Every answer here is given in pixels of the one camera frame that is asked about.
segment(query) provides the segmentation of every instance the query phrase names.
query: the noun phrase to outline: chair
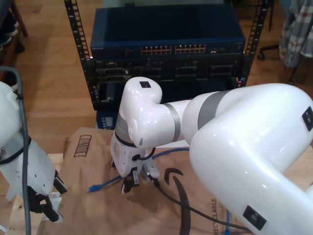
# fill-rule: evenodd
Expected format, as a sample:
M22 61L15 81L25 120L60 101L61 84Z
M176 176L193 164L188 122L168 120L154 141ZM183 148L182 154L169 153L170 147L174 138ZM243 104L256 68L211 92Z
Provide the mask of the chair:
M280 3L282 5L284 14L288 15L289 14L289 8L290 8L290 5L291 5L291 0L280 0ZM263 51L274 50L274 49L279 49L279 44L275 44L275 45L271 45L271 46L267 46L267 47L262 47L260 49L259 54L258 54L258 59L259 60L264 60L265 59L265 55L264 55ZM289 77L289 84L291 84L291 85L295 84L295 80L294 80L293 76L294 76L294 74L295 74L295 72L296 72L296 70L298 68L298 65L296 67L294 67L294 69L292 70L292 73L291 73L291 75Z

